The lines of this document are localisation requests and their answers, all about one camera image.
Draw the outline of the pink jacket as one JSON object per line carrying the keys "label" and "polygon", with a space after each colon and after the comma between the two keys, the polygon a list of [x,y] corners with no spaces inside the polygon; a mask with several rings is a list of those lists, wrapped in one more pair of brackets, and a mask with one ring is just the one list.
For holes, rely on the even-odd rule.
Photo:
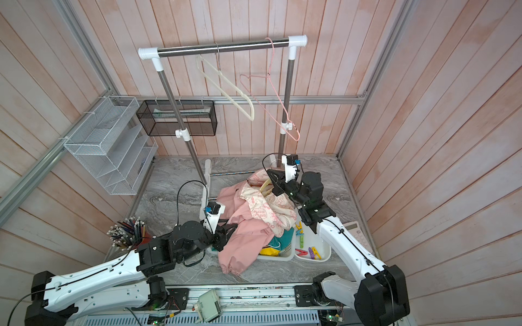
{"label": "pink jacket", "polygon": [[256,261],[263,247],[275,236],[263,221],[251,216],[246,201],[239,197],[244,183],[252,187],[261,187],[267,179],[267,173],[259,170],[247,180],[222,189],[217,197],[217,201],[226,207],[222,218],[227,224],[238,224],[228,243],[218,254],[221,269],[225,274],[240,275],[246,271]]}

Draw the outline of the floral pink white garment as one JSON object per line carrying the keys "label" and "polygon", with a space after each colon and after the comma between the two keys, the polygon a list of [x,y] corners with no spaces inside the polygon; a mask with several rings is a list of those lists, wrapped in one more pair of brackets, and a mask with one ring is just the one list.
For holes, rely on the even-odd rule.
{"label": "floral pink white garment", "polygon": [[276,237],[283,236],[284,232],[289,231],[296,223],[294,205],[285,194],[276,196],[270,193],[263,196],[259,187],[244,183],[239,197],[246,201],[251,216],[263,221]]}

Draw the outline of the yellow jacket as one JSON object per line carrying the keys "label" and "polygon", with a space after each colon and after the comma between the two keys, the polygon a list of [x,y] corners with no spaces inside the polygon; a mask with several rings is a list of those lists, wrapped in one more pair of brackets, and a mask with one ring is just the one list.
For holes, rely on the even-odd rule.
{"label": "yellow jacket", "polygon": [[269,256],[269,257],[278,257],[279,254],[280,254],[280,250],[274,249],[274,248],[271,248],[271,247],[263,248],[259,252],[259,255]]}

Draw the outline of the green sweatshirt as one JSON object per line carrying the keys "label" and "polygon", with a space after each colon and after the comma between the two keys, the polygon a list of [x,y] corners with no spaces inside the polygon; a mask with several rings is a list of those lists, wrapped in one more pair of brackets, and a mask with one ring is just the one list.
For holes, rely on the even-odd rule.
{"label": "green sweatshirt", "polygon": [[288,246],[292,244],[292,239],[295,234],[294,228],[290,228],[289,230],[285,230],[283,235],[280,237],[274,236],[272,240],[269,242],[267,247],[275,249],[277,251],[283,251]]}

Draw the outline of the red clothespin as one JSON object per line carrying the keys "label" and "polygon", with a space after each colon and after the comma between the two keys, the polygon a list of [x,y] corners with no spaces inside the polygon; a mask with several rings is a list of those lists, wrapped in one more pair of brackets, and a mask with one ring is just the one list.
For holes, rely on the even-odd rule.
{"label": "red clothespin", "polygon": [[309,254],[308,251],[302,250],[302,249],[295,249],[296,255],[303,257]]}

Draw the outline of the pink wire hanger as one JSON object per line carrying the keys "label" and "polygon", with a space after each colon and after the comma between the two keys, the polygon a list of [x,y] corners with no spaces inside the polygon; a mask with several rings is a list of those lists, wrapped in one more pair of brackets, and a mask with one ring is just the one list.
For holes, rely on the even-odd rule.
{"label": "pink wire hanger", "polygon": [[[265,110],[266,113],[269,114],[270,118],[274,122],[276,122],[276,124],[279,126],[279,133],[281,135],[280,139],[282,139],[282,137],[287,134],[289,136],[289,138],[291,138],[293,141],[298,142],[300,140],[300,131],[299,131],[298,127],[295,125],[295,123],[293,123],[292,120],[290,120],[290,113],[288,112],[289,104],[285,104],[284,101],[281,100],[281,97],[279,95],[279,91],[274,86],[274,84],[272,82],[272,79],[271,79],[272,65],[273,65],[273,60],[274,60],[274,56],[275,56],[275,43],[269,37],[266,37],[265,39],[270,41],[271,48],[272,48],[271,59],[269,61],[269,65],[268,65],[268,68],[266,70],[266,74],[263,75],[263,76],[241,74],[240,75],[240,83],[243,86],[243,88],[246,89],[246,91],[249,93],[249,95],[255,100],[255,102],[257,102],[257,104],[259,106],[261,106],[263,108],[263,110]],[[263,105],[260,102],[260,100],[256,96],[253,95],[253,93],[251,92],[250,89],[247,89],[247,86],[243,83],[243,79],[245,79],[245,78],[248,79],[248,80],[251,80],[253,78],[260,78],[260,79],[266,80],[267,84],[270,84],[270,86],[271,86],[275,96],[277,97],[277,100],[278,100],[279,104],[282,106],[282,108],[284,110],[284,117],[283,117],[284,121],[283,122],[279,122],[272,114],[270,114],[269,111],[266,109],[266,106]]]}

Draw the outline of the yellow-green plastic hanger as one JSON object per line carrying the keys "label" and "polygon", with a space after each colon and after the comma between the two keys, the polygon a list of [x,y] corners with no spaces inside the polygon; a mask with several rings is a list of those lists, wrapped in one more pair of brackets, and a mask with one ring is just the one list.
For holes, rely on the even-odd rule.
{"label": "yellow-green plastic hanger", "polygon": [[267,197],[272,193],[274,188],[273,182],[270,179],[267,179],[260,187],[259,191],[264,196]]}

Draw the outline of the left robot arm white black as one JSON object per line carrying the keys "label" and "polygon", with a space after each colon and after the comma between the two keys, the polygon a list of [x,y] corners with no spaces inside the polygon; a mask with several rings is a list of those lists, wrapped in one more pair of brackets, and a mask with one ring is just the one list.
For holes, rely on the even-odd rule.
{"label": "left robot arm white black", "polygon": [[167,234],[141,243],[126,255],[78,272],[36,274],[31,286],[31,305],[26,325],[65,325],[80,313],[80,300],[94,298],[106,289],[131,281],[143,281],[185,264],[209,247],[222,251],[236,224],[208,230],[202,222],[188,221]]}

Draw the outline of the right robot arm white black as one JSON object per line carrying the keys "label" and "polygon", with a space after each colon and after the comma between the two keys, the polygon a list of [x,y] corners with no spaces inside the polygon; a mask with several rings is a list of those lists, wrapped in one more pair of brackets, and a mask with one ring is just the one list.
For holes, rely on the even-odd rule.
{"label": "right robot arm white black", "polygon": [[313,279],[301,301],[326,305],[340,303],[356,311],[363,325],[392,325],[410,314],[406,277],[396,265],[386,266],[352,236],[323,200],[321,175],[307,171],[302,177],[269,169],[273,194],[285,194],[298,209],[301,221],[337,253],[352,273],[348,281],[333,272]]}

